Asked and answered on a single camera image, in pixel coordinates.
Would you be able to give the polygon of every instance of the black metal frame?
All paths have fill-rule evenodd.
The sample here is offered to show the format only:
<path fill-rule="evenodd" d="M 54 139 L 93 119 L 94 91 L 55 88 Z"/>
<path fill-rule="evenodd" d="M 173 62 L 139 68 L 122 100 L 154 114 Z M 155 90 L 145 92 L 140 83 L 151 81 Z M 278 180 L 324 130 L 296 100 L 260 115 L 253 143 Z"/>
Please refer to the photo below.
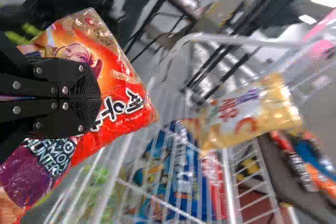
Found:
<path fill-rule="evenodd" d="M 288 5 L 292 0 L 283 0 L 281 3 L 284 5 Z M 254 4 L 252 4 L 247 10 L 247 14 L 243 15 L 234 23 L 234 31 L 230 33 L 230 35 L 244 35 L 250 36 L 258 27 L 261 25 L 267 26 L 271 22 L 271 18 L 267 19 L 265 22 L 263 19 L 260 19 L 261 15 L 265 15 L 268 9 L 272 9 L 275 7 L 277 9 L 281 9 L 279 6 L 278 0 L 256 0 Z M 220 45 L 215 52 L 209 57 L 209 59 L 201 66 L 200 70 L 190 79 L 190 81 L 186 84 L 186 86 L 181 90 L 181 92 L 185 92 L 186 89 L 192 89 L 196 85 L 198 85 L 204 78 L 217 66 L 219 62 L 221 62 L 224 57 L 230 53 L 232 50 L 238 48 L 235 45 Z M 226 73 L 221 79 L 221 83 L 224 83 L 230 76 L 232 76 L 235 71 L 243 65 L 252 55 L 244 55 L 231 69 L 228 73 Z M 201 106 L 212 94 L 214 94 L 220 85 L 216 85 L 209 92 L 207 92 L 198 102 L 197 105 Z"/>
<path fill-rule="evenodd" d="M 175 6 L 181 13 L 183 13 L 182 16 L 178 16 L 179 19 L 178 19 L 178 21 L 175 23 L 175 25 L 173 26 L 173 28 L 169 31 L 170 33 L 171 33 L 171 32 L 178 26 L 178 24 L 179 24 L 185 17 L 188 18 L 188 19 L 191 21 L 191 27 L 190 27 L 190 29 L 192 29 L 192 27 L 196 24 L 197 21 L 194 19 L 194 17 L 190 17 L 190 16 L 188 15 L 187 12 L 185 12 L 180 6 L 175 5 L 172 1 L 170 1 L 170 0 L 157 0 L 156 3 L 155 3 L 155 5 L 154 5 L 154 7 L 152 8 L 152 10 L 150 11 L 150 13 L 148 14 L 147 18 L 145 19 L 145 21 L 144 21 L 143 24 L 141 25 L 140 29 L 139 29 L 138 31 L 136 31 L 134 35 L 132 35 L 132 36 L 130 37 L 129 41 L 131 41 L 131 42 L 130 42 L 130 44 L 127 46 L 127 49 L 126 49 L 126 51 L 125 51 L 125 54 L 126 54 L 126 55 L 130 52 L 130 50 L 131 50 L 131 48 L 133 47 L 134 43 L 137 42 L 137 41 L 142 37 L 142 35 L 144 34 L 144 30 L 145 30 L 146 25 L 149 24 L 149 23 L 153 20 L 153 18 L 154 18 L 155 16 L 157 16 L 157 15 L 164 15 L 164 16 L 176 17 L 176 16 L 173 15 L 173 14 L 166 14 L 166 13 L 160 13 L 160 12 L 158 12 L 158 11 L 160 10 L 160 8 L 162 7 L 162 5 L 163 5 L 166 1 L 168 1 L 169 3 L 171 3 L 171 4 L 172 4 L 173 6 Z M 150 42 L 150 44 L 147 45 L 147 46 L 145 47 L 145 49 L 144 49 L 140 54 L 138 54 L 134 59 L 132 59 L 131 62 L 134 62 L 136 59 L 138 59 L 138 58 L 143 54 L 143 52 L 145 52 L 145 51 L 146 51 L 152 44 L 154 44 L 154 43 L 155 43 L 155 41 Z"/>

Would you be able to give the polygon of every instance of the red snack bag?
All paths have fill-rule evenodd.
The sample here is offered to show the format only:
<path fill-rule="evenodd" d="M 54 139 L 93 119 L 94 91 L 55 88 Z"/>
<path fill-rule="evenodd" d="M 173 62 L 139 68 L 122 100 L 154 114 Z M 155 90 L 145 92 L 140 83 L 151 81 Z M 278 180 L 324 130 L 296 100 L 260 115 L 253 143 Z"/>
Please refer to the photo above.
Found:
<path fill-rule="evenodd" d="M 140 78 L 94 9 L 56 21 L 34 42 L 18 49 L 27 58 L 60 57 L 88 64 L 98 79 L 103 104 L 87 134 L 61 139 L 22 139 L 22 144 L 0 164 L 0 185 L 5 199 L 25 211 L 61 183 L 72 166 L 115 138 L 157 120 Z M 8 211 L 12 210 L 0 206 L 0 218 L 13 220 Z"/>
<path fill-rule="evenodd" d="M 48 27 L 33 47 L 41 57 L 87 63 L 98 79 L 103 106 L 91 132 L 80 137 L 71 165 L 79 164 L 115 138 L 157 119 L 148 93 L 113 34 L 92 8 L 62 18 Z M 18 47 L 36 56 L 30 46 Z"/>
<path fill-rule="evenodd" d="M 226 220 L 227 203 L 226 190 L 224 187 L 224 174 L 216 151 L 209 151 L 207 156 L 202 159 L 202 172 L 208 179 L 216 220 Z"/>

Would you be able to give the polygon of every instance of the wire rack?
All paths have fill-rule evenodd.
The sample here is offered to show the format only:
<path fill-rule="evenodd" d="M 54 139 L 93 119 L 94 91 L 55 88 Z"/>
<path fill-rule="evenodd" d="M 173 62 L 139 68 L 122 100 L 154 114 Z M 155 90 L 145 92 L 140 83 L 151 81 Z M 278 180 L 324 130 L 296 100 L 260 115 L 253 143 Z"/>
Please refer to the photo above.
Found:
<path fill-rule="evenodd" d="M 318 93 L 318 89 L 312 90 L 310 93 L 302 93 L 300 87 L 304 84 L 315 81 L 321 74 L 327 69 L 334 66 L 334 61 L 328 61 L 327 64 L 317 69 L 314 74 L 302 77 L 302 73 L 305 69 L 312 66 L 311 61 L 305 61 L 305 65 L 300 64 L 298 67 L 295 62 L 299 62 L 306 52 L 314 45 L 314 43 L 321 38 L 325 31 L 322 31 L 316 35 L 313 39 L 304 43 L 296 42 L 272 42 L 268 40 L 255 40 L 247 37 L 230 37 L 222 35 L 208 35 L 208 34 L 190 34 L 183 37 L 169 54 L 161 61 L 160 65 L 153 70 L 147 89 L 149 90 L 152 102 L 158 109 L 160 114 L 160 122 L 155 123 L 145 129 L 131 133 L 115 140 L 110 146 L 102 148 L 96 155 L 90 157 L 88 162 L 81 164 L 78 168 L 72 171 L 71 182 L 68 184 L 66 190 L 61 191 L 59 194 L 54 195 L 52 198 L 53 206 L 50 212 L 43 220 L 44 224 L 48 223 L 154 223 L 157 219 L 154 214 L 154 207 L 156 204 L 151 204 L 149 209 L 149 220 L 142 220 L 142 222 L 134 222 L 134 219 L 129 219 L 125 215 L 126 206 L 139 205 L 139 202 L 143 198 L 150 199 L 151 202 L 160 205 L 161 209 L 161 223 L 231 223 L 231 224 L 249 224 L 249 223 L 267 223 L 270 218 L 274 218 L 276 223 L 283 223 L 282 217 L 279 211 L 277 199 L 273 191 L 268 172 L 256 139 L 241 143 L 234 148 L 228 148 L 219 150 L 220 168 L 223 172 L 226 196 L 226 219 L 213 218 L 212 216 L 212 194 L 201 194 L 201 197 L 206 197 L 207 202 L 207 219 L 202 219 L 202 209 L 200 207 L 201 200 L 197 205 L 197 214 L 192 214 L 192 201 L 190 197 L 187 200 L 186 210 L 181 210 L 181 201 L 177 200 L 175 205 L 169 203 L 169 194 L 166 192 L 164 197 L 157 197 L 158 187 L 154 186 L 150 191 L 147 190 L 148 185 L 148 172 L 144 173 L 144 180 L 142 186 L 135 185 L 132 181 L 134 174 L 139 167 L 141 155 L 144 152 L 146 146 L 151 139 L 154 139 L 152 146 L 155 146 L 155 140 L 157 139 L 160 130 L 164 130 L 166 137 L 162 149 L 167 151 L 167 138 L 173 140 L 171 149 L 171 165 L 167 178 L 167 190 L 171 188 L 172 174 L 174 162 L 176 156 L 186 152 L 186 146 L 195 151 L 195 155 L 201 153 L 201 150 L 195 143 L 190 143 L 185 140 L 180 134 L 172 132 L 166 128 L 162 128 L 163 125 L 169 123 L 172 120 L 178 120 L 183 118 L 194 118 L 197 115 L 199 104 L 206 105 L 208 101 L 216 95 L 221 95 L 223 90 L 221 89 L 222 81 L 217 80 L 217 84 L 212 87 L 215 91 L 209 91 L 213 95 L 208 96 L 205 99 L 199 93 L 192 89 L 188 89 L 187 92 L 181 92 L 185 90 L 186 81 L 189 80 L 188 73 L 181 72 L 180 76 L 176 76 L 173 71 L 170 72 L 167 66 L 170 65 L 174 58 L 182 58 L 183 48 L 188 42 L 195 41 L 212 41 L 219 44 L 234 44 L 234 45 L 250 45 L 255 47 L 276 47 L 287 48 L 286 53 L 276 62 L 270 66 L 264 68 L 264 70 L 254 76 L 252 80 L 256 80 L 262 76 L 265 76 L 271 72 L 282 72 L 286 81 L 289 81 L 288 85 L 290 90 L 296 97 L 296 104 L 301 106 L 307 102 L 310 97 Z M 191 102 L 186 95 L 188 92 L 192 93 L 195 99 Z M 143 164 L 143 168 L 148 171 L 153 162 L 153 152 L 150 151 L 150 156 L 146 163 Z M 163 164 L 164 156 L 162 155 L 156 162 Z M 240 164 L 244 161 L 253 158 L 252 162 L 249 162 L 245 167 L 241 167 Z M 258 169 L 243 179 L 237 179 L 237 175 L 249 170 L 252 166 L 257 165 Z M 100 172 L 97 167 L 103 167 L 105 170 L 104 176 L 106 181 L 101 185 L 95 187 L 99 183 Z M 124 168 L 127 167 L 127 176 L 121 176 Z M 201 163 L 198 162 L 198 172 L 202 173 Z M 249 188 L 243 188 L 250 180 L 258 176 L 260 179 Z M 153 178 L 157 184 L 160 179 L 159 173 Z M 192 179 L 186 181 L 190 183 L 192 187 Z M 197 186 L 202 188 L 202 179 L 198 179 Z M 249 194 L 255 192 L 258 197 L 248 199 Z M 106 216 L 106 210 L 109 208 L 112 196 L 117 197 L 117 203 L 114 203 L 113 214 Z M 220 208 L 216 208 L 216 216 L 222 216 Z M 173 218 L 167 220 L 167 213 L 173 212 Z"/>

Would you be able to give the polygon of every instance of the bolt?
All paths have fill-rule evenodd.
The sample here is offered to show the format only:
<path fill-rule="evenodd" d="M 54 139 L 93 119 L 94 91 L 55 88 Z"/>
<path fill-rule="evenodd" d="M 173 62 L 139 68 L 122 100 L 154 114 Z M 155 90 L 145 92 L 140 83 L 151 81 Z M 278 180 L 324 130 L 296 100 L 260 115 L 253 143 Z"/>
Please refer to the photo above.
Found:
<path fill-rule="evenodd" d="M 21 113 L 21 108 L 19 106 L 15 106 L 13 108 L 13 113 L 19 115 Z"/>
<path fill-rule="evenodd" d="M 37 74 L 42 74 L 43 72 L 42 68 L 36 68 L 35 71 L 37 72 Z"/>
<path fill-rule="evenodd" d="M 64 86 L 64 87 L 62 88 L 62 93 L 63 93 L 63 94 L 67 94 L 67 93 L 68 93 L 68 88 Z"/>
<path fill-rule="evenodd" d="M 36 129 L 42 128 L 42 123 L 40 123 L 40 122 L 35 123 L 35 128 Z"/>
<path fill-rule="evenodd" d="M 18 81 L 13 82 L 13 88 L 14 89 L 19 89 L 21 87 L 21 84 Z"/>
<path fill-rule="evenodd" d="M 67 102 L 63 103 L 62 108 L 63 108 L 64 110 L 67 110 L 67 109 L 69 108 L 69 104 L 68 104 Z"/>

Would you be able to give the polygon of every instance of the green object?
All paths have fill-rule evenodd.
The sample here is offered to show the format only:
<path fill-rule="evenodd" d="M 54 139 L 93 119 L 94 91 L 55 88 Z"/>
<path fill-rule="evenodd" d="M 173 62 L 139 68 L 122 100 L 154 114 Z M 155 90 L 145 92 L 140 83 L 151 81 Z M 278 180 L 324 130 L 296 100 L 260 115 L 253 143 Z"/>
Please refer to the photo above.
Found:
<path fill-rule="evenodd" d="M 84 168 L 84 171 L 89 173 L 90 169 L 91 166 L 88 165 Z M 108 173 L 109 171 L 106 168 L 96 167 L 92 173 L 91 179 L 97 185 L 104 184 L 108 180 Z"/>
<path fill-rule="evenodd" d="M 39 36 L 43 31 L 37 29 L 35 26 L 25 23 L 22 25 L 22 30 L 25 31 L 26 33 L 33 35 L 33 36 Z"/>
<path fill-rule="evenodd" d="M 18 45 L 25 45 L 29 44 L 30 41 L 26 39 L 25 37 L 22 37 L 21 35 L 17 34 L 14 31 L 6 31 L 5 35 L 14 43 Z"/>
<path fill-rule="evenodd" d="M 40 199 L 38 202 L 36 202 L 33 205 L 33 207 L 38 207 L 38 206 L 42 205 L 44 202 L 46 202 L 51 197 L 52 194 L 53 194 L 53 191 L 51 191 L 46 196 L 44 196 L 42 199 Z"/>

